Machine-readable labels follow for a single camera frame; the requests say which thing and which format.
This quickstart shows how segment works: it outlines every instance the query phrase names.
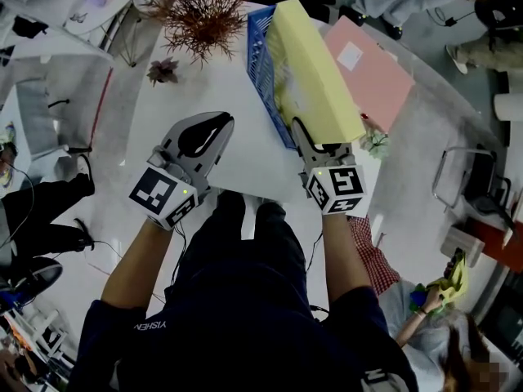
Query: black shoe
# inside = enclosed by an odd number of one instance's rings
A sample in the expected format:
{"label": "black shoe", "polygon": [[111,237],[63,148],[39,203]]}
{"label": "black shoe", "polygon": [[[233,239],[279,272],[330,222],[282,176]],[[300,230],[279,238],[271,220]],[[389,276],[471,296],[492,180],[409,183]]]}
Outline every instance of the black shoe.
{"label": "black shoe", "polygon": [[387,35],[389,35],[395,41],[399,41],[403,36],[403,28],[401,26],[394,26],[393,24],[390,24],[389,22],[383,20],[383,18],[382,22],[385,26],[385,30],[387,31]]}
{"label": "black shoe", "polygon": [[85,247],[91,247],[91,251],[94,250],[95,242],[92,239],[92,236],[89,234],[89,231],[87,230],[87,227],[85,226],[85,224],[81,220],[79,220],[79,218],[74,218],[74,221],[76,222],[76,225],[78,225],[78,227],[85,234],[85,239],[82,240],[82,244],[80,246],[81,250],[79,250],[79,251],[83,251],[83,249]]}
{"label": "black shoe", "polygon": [[84,154],[78,156],[76,160],[76,167],[78,169],[78,173],[86,174],[87,177],[89,177],[89,190],[87,191],[87,196],[91,196],[95,193],[95,183],[92,181],[91,164]]}
{"label": "black shoe", "polygon": [[365,19],[367,19],[366,15],[362,15],[361,13],[349,6],[340,7],[340,16],[338,17],[338,19],[342,16],[348,17],[358,26],[363,26],[363,23],[365,23]]}

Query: blue plastic basket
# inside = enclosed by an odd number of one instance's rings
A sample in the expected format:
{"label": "blue plastic basket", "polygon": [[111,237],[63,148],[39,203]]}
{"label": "blue plastic basket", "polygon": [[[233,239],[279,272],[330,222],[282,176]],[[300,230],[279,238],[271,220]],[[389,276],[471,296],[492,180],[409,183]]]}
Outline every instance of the blue plastic basket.
{"label": "blue plastic basket", "polygon": [[293,138],[275,103],[275,69],[265,39],[276,6],[248,14],[247,74],[260,95],[279,136],[288,149],[296,149]]}

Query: yellow foam block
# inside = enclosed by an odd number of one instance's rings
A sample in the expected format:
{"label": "yellow foam block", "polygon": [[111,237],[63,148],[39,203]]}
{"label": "yellow foam block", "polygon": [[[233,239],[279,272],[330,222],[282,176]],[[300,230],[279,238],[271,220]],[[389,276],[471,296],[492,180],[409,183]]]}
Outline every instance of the yellow foam block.
{"label": "yellow foam block", "polygon": [[351,142],[365,133],[336,62],[298,0],[276,6],[266,40],[275,101],[287,125],[300,118],[315,144]]}

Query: small succulent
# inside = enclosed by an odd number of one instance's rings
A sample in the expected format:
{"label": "small succulent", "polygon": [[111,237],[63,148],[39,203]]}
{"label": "small succulent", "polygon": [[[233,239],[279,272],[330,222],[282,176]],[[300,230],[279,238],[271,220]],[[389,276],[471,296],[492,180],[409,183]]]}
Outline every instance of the small succulent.
{"label": "small succulent", "polygon": [[153,87],[156,82],[178,82],[178,77],[174,74],[174,70],[178,66],[178,61],[171,61],[172,57],[169,56],[163,61],[153,61],[150,63],[149,73],[147,77],[153,83]]}
{"label": "small succulent", "polygon": [[389,137],[378,129],[367,127],[367,132],[361,137],[361,148],[369,151],[370,156],[383,160],[389,155]]}

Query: white paper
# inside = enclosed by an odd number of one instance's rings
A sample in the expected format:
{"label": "white paper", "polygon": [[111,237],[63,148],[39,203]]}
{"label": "white paper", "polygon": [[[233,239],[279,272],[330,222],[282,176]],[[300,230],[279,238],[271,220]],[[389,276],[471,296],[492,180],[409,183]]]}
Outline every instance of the white paper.
{"label": "white paper", "polygon": [[343,51],[338,56],[337,62],[346,67],[349,71],[352,71],[357,66],[362,55],[363,51],[361,51],[354,43],[349,42],[345,45],[345,48],[343,48]]}

